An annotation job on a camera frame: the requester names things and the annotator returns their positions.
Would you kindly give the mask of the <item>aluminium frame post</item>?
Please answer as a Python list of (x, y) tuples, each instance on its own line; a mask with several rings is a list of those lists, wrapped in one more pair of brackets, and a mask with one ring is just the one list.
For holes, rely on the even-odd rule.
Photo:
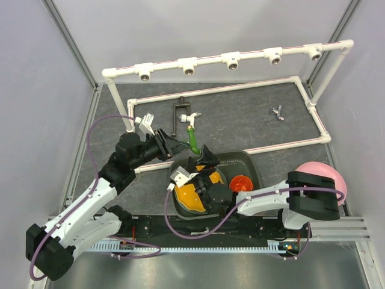
[(63, 40), (65, 41), (67, 47), (69, 48), (72, 56), (74, 57), (77, 65), (79, 66), (81, 72), (85, 76), (87, 82), (92, 87), (93, 90), (98, 88), (98, 82), (93, 76), (89, 66), (87, 65), (85, 58), (83, 57), (78, 45), (75, 42), (68, 26), (66, 25), (64, 18), (62, 17), (58, 7), (53, 0), (42, 0), (43, 5), (47, 9), (50, 17), (52, 18), (54, 24), (56, 25), (58, 31), (60, 32)]
[[(343, 32), (346, 30), (348, 24), (351, 22), (351, 19), (354, 17), (354, 15), (355, 15), (356, 11), (358, 10), (361, 3), (362, 3), (362, 0), (350, 0), (349, 1), (346, 9), (344, 10), (341, 18), (339, 19), (335, 29), (333, 30), (333, 32), (332, 32), (332, 34), (328, 40), (329, 43), (338, 42), (341, 39)], [(306, 84), (308, 87), (311, 87), (313, 85), (317, 76), (322, 71), (322, 68), (325, 66), (329, 56), (330, 56), (330, 52), (324, 52), (323, 53), (321, 59), (315, 65), (310, 76), (306, 80)]]

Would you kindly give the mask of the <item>dark bronze faucet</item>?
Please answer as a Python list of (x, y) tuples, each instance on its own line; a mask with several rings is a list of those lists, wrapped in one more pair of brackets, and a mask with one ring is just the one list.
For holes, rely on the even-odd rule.
[(191, 114), (191, 103), (186, 101), (183, 96), (179, 97), (179, 101), (173, 104), (173, 130), (171, 132), (171, 136), (177, 136), (177, 121), (179, 120), (179, 116), (177, 114), (178, 109), (186, 109), (187, 115)]

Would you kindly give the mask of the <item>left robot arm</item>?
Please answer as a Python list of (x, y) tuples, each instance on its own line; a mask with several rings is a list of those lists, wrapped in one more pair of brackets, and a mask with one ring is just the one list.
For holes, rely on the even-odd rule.
[(26, 232), (26, 258), (34, 281), (64, 276), (80, 254), (101, 239), (117, 234), (125, 237), (132, 222), (123, 209), (113, 209), (99, 220), (92, 217), (117, 197), (136, 177), (135, 169), (154, 160), (166, 161), (189, 149), (189, 143), (167, 135), (162, 129), (147, 134), (146, 140), (134, 132), (120, 137), (108, 162), (97, 170), (94, 181), (62, 213), (45, 225), (33, 224)]

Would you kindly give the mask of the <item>orange mug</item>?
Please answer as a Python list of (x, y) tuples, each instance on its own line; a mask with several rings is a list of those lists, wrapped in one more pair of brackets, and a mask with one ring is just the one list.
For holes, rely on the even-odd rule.
[(252, 191), (253, 190), (253, 182), (252, 180), (245, 175), (236, 175), (232, 178), (229, 187), (235, 191)]

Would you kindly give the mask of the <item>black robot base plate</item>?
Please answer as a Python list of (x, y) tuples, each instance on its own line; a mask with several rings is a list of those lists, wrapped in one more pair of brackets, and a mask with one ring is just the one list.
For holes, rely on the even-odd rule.
[[(202, 235), (214, 229), (221, 218), (185, 220), (178, 216), (168, 216), (170, 225), (180, 234), (186, 236)], [(252, 236), (265, 240), (284, 240), (287, 238), (306, 238), (309, 230), (308, 223), (298, 229), (286, 229), (278, 217), (245, 217), (230, 216), (219, 229), (218, 235)], [(136, 240), (146, 240), (156, 237), (174, 236), (167, 226), (164, 216), (138, 215), (122, 221), (116, 232), (119, 237), (134, 237)]]

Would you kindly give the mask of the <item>green plastic water faucet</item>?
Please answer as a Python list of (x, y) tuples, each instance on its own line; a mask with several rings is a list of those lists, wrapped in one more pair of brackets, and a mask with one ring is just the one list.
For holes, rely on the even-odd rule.
[(197, 140), (195, 137), (195, 129), (191, 125), (188, 125), (186, 132), (187, 132), (188, 137), (189, 137), (189, 145), (190, 145), (191, 152), (196, 154), (196, 155), (200, 155), (201, 151), (198, 147)]

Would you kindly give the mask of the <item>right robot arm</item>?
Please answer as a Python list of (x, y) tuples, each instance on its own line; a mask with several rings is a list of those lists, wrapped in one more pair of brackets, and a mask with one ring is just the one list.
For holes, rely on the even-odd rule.
[(317, 161), (300, 165), (265, 188), (258, 188), (259, 175), (246, 152), (214, 155), (204, 147), (198, 158), (188, 158), (177, 168), (186, 179), (171, 191), (179, 215), (194, 224), (217, 220), (213, 231), (243, 234), (245, 225), (256, 223), (257, 214), (276, 210), (278, 220), (270, 228), (289, 237), (308, 222), (338, 220), (347, 197), (342, 175)]

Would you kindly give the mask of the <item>aluminium frame post right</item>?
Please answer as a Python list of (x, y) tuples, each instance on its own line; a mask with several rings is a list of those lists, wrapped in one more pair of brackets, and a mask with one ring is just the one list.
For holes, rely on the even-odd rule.
[[(333, 32), (332, 32), (332, 34), (328, 40), (329, 43), (338, 42), (341, 39), (343, 32), (346, 30), (348, 24), (351, 22), (351, 19), (354, 17), (354, 15), (355, 15), (356, 11), (358, 10), (361, 3), (362, 3), (362, 0), (350, 0), (349, 1), (346, 9), (344, 10), (341, 18), (339, 19), (335, 29), (333, 30)], [(311, 87), (313, 85), (317, 76), (322, 71), (322, 68), (325, 66), (329, 56), (330, 56), (330, 52), (324, 52), (323, 53), (321, 59), (315, 65), (310, 76), (306, 80), (306, 84), (308, 87)]]

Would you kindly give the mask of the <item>pink plate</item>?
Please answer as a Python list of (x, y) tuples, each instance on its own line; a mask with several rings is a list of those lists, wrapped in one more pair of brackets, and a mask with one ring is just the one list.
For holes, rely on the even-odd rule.
[(347, 185), (342, 175), (334, 168), (325, 163), (317, 161), (306, 162), (295, 169), (298, 172), (310, 173), (313, 175), (319, 175), (328, 177), (334, 180), (335, 189), (341, 191), (344, 197), (338, 201), (338, 205), (341, 206), (347, 197)]

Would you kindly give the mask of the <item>yellow dotted plate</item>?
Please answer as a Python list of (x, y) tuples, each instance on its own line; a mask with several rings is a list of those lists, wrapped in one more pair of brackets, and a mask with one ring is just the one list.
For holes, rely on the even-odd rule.
[[(220, 184), (227, 185), (227, 179), (221, 172), (218, 173), (220, 174)], [(203, 214), (207, 212), (203, 201), (194, 191), (192, 184), (187, 183), (180, 188), (175, 187), (173, 194), (178, 204), (186, 211), (190, 211), (196, 214)]]

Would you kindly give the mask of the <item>aluminium frame post left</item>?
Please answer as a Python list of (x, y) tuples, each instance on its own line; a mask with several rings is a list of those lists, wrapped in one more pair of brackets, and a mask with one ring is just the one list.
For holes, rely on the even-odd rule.
[(72, 56), (74, 57), (77, 65), (79, 66), (81, 72), (85, 76), (87, 82), (92, 87), (93, 90), (98, 88), (98, 82), (93, 76), (89, 66), (87, 65), (85, 58), (83, 57), (78, 45), (75, 42), (68, 26), (66, 25), (64, 18), (62, 17), (58, 7), (53, 0), (42, 0), (43, 5), (47, 9), (50, 17), (52, 18), (54, 24), (56, 25), (58, 31), (60, 32), (63, 40), (65, 41), (67, 47), (69, 48)]

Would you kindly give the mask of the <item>white plastic faucet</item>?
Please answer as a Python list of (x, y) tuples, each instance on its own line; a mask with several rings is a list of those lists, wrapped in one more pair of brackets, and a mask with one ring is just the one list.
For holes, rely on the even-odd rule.
[(181, 114), (179, 120), (181, 123), (189, 123), (189, 125), (194, 128), (195, 118), (200, 117), (201, 115), (201, 113), (191, 113), (190, 115)]

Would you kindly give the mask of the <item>dark grey plastic tray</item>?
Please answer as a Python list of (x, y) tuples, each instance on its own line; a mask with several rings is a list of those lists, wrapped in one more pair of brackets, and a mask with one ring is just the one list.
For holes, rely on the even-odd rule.
[[(261, 180), (258, 168), (255, 166), (254, 161), (252, 160), (251, 156), (248, 153), (244, 151), (222, 152), (222, 153), (216, 154), (216, 156), (219, 158), (220, 164), (215, 166), (215, 168), (220, 170), (224, 174), (228, 182), (227, 187), (220, 188), (220, 184), (218, 184), (216, 187), (211, 188), (215, 190), (214, 192), (215, 197), (217, 197), (219, 194), (223, 196), (225, 212), (222, 215), (217, 216), (217, 217), (223, 217), (236, 204), (236, 197), (238, 192), (233, 191), (229, 187), (232, 178), (234, 178), (236, 175), (245, 175), (249, 177), (253, 182), (253, 190), (262, 188), (262, 180)], [(196, 165), (197, 165), (198, 158), (199, 157), (193, 158)], [(187, 162), (187, 159), (176, 161), (174, 164), (171, 165), (170, 173), (172, 173), (179, 166), (184, 168), (184, 166), (186, 165), (186, 162)]]

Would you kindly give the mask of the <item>grey plate under yellow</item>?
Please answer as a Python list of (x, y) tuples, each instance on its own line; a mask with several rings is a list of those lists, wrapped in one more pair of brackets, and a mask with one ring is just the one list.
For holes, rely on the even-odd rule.
[[(224, 187), (227, 187), (227, 185), (220, 184), (220, 188), (224, 188)], [(219, 194), (217, 197), (215, 197), (214, 196), (215, 190), (213, 190), (211, 188), (209, 190), (209, 194), (207, 195), (206, 199), (201, 199), (203, 201), (204, 207), (206, 208), (206, 211), (207, 211), (206, 213), (203, 213), (203, 214), (196, 214), (196, 213), (192, 213), (190, 211), (186, 211), (185, 209), (183, 209), (178, 204), (178, 202), (175, 200), (175, 197), (173, 194), (173, 201), (174, 201), (175, 209), (177, 210), (178, 214), (182, 218), (185, 218), (185, 219), (199, 219), (199, 218), (204, 218), (204, 217), (210, 218), (210, 217), (217, 217), (217, 216), (222, 215), (225, 212), (223, 196), (221, 194)]]

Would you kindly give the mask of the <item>chrome metal faucet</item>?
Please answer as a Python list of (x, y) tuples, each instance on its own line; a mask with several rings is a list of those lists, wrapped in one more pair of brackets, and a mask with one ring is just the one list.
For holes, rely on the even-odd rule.
[(282, 116), (282, 106), (279, 105), (277, 108), (270, 108), (269, 113), (275, 115), (279, 121), (284, 121), (285, 118)]

